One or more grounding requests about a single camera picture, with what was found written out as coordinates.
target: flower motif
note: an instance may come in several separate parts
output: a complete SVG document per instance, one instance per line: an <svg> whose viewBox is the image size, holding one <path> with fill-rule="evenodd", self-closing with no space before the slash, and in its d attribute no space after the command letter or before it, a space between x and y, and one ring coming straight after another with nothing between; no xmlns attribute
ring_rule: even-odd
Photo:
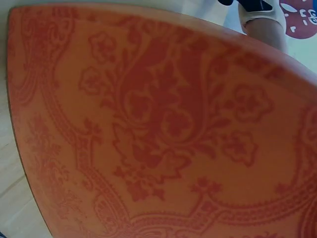
<svg viewBox="0 0 317 238"><path fill-rule="evenodd" d="M265 232L264 235L256 235L256 236L243 236L243 238L284 238L279 236L277 233L270 234L269 232Z"/></svg>
<svg viewBox="0 0 317 238"><path fill-rule="evenodd" d="M251 166L255 161L258 146L253 142L249 132L234 131L231 136L225 138L222 147L223 153L232 161Z"/></svg>
<svg viewBox="0 0 317 238"><path fill-rule="evenodd" d="M116 41L106 32L99 32L89 38L93 57L98 63L115 60L113 51L116 48Z"/></svg>
<svg viewBox="0 0 317 238"><path fill-rule="evenodd" d="M234 113L239 121L258 122L273 110L273 103L259 86L241 84L234 90Z"/></svg>
<svg viewBox="0 0 317 238"><path fill-rule="evenodd" d="M162 126L168 136L183 139L192 128L191 118L182 111L168 111L164 115Z"/></svg>
<svg viewBox="0 0 317 238"><path fill-rule="evenodd" d="M128 109L133 118L144 121L150 116L150 102L147 97L132 93L129 99L130 108Z"/></svg>
<svg viewBox="0 0 317 238"><path fill-rule="evenodd" d="M127 190L132 196L133 201L144 200L149 196L149 193L142 188L141 181L127 182Z"/></svg>
<svg viewBox="0 0 317 238"><path fill-rule="evenodd" d="M197 183L191 186L191 191L212 195L221 192L222 185L220 183L210 181L206 177L200 177L197 179Z"/></svg>
<svg viewBox="0 0 317 238"><path fill-rule="evenodd" d="M78 89L84 90L88 95L98 95L104 85L99 71L89 67L82 71Z"/></svg>

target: red sign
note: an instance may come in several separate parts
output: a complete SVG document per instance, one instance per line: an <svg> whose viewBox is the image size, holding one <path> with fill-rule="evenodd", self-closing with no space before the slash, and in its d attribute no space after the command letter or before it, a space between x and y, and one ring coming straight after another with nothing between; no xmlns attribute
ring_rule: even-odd
<svg viewBox="0 0 317 238"><path fill-rule="evenodd" d="M280 0L287 23L286 34L296 39L307 39L317 33L317 15L313 0Z"/></svg>

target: damask pattern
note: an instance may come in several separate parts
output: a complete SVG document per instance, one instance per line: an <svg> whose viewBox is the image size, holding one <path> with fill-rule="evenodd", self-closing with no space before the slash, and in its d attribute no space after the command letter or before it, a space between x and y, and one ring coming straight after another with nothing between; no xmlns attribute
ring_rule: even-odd
<svg viewBox="0 0 317 238"><path fill-rule="evenodd" d="M313 79L213 25L107 6L9 18L12 122L52 234L315 238Z"/></svg>

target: red paisley pattern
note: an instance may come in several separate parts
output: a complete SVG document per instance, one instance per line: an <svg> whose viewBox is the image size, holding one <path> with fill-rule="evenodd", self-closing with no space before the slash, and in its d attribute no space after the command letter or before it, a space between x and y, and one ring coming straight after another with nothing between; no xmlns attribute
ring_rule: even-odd
<svg viewBox="0 0 317 238"><path fill-rule="evenodd" d="M12 10L12 122L54 237L316 237L314 77L205 24L111 4Z"/></svg>

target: black strap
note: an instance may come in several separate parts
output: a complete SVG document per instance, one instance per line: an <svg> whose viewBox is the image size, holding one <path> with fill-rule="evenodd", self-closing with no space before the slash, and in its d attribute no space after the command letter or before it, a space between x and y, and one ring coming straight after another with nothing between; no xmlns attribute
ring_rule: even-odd
<svg viewBox="0 0 317 238"><path fill-rule="evenodd" d="M273 7L263 0L237 0L247 12L272 11ZM230 6L233 0L218 0L223 5Z"/></svg>

